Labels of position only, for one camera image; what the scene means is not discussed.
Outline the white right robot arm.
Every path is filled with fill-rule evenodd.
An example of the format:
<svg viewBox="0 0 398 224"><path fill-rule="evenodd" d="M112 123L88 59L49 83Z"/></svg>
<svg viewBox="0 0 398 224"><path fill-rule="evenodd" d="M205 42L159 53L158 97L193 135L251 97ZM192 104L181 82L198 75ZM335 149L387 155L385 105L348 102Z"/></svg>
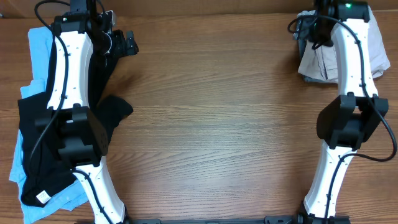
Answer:
<svg viewBox="0 0 398 224"><path fill-rule="evenodd" d="M379 97L369 59L370 11L365 1L315 1L315 13L294 19L289 32L298 40L313 42L314 50L334 47L338 69L338 96L317 118L317 136L322 141L317 170L298 213L286 223L349 223L336 216L336 201L353 157L372 160L358 153L382 123L392 140L393 159L397 140L385 120L388 100Z"/></svg>

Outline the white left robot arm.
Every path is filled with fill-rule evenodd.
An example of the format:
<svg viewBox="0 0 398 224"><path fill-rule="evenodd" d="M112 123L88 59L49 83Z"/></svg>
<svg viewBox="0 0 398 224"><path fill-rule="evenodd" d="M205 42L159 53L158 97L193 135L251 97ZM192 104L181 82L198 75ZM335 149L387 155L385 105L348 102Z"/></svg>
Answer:
<svg viewBox="0 0 398 224"><path fill-rule="evenodd" d="M44 115L35 121L38 143L50 149L83 187L95 223L131 223L106 163L109 136L95 115L100 74L110 76L122 57L139 48L132 31L116 29L116 16L100 1L70 1L49 25L57 59Z"/></svg>

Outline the beige khaki shorts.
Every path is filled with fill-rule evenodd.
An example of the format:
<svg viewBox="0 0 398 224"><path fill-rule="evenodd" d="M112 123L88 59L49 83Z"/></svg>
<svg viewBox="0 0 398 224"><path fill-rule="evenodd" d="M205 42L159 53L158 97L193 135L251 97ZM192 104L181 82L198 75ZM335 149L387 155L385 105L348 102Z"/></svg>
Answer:
<svg viewBox="0 0 398 224"><path fill-rule="evenodd" d="M373 78L378 78L391 66L386 55L382 35L376 18L372 12L369 13L368 51ZM334 47L322 46L312 49L310 41L299 41L299 52L301 63L298 68L299 74L303 75L306 82L315 83L338 83L338 69Z"/></svg>

